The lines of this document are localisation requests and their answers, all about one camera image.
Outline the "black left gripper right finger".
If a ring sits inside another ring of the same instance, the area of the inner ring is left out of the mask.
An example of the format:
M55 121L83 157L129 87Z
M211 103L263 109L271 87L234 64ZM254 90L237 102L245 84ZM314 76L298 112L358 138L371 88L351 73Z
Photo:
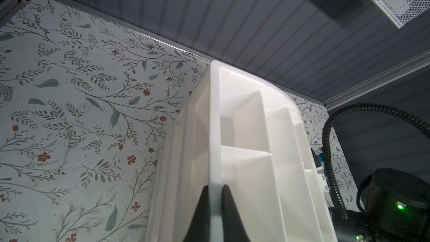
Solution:
M221 212L224 242L250 242L228 185L222 187Z

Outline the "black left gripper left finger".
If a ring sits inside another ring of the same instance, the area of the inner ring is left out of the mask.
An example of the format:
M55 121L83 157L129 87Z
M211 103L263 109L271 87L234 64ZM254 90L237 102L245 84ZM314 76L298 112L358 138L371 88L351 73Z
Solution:
M209 242L210 224L209 189L204 186L183 242Z

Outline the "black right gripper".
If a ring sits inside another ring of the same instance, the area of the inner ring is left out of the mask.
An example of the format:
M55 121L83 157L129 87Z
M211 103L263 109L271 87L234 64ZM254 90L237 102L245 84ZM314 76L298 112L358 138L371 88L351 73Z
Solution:
M339 242L427 242L430 239L430 185L412 174L383 168L363 180L360 211L343 220L330 209Z

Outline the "white desk drawer organizer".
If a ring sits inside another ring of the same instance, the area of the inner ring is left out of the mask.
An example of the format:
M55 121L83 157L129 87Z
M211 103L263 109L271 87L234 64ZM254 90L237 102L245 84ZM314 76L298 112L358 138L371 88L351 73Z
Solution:
M251 242L334 242L301 113L281 89L213 61L159 152L148 242L183 242L209 189L209 242L222 242L222 187Z

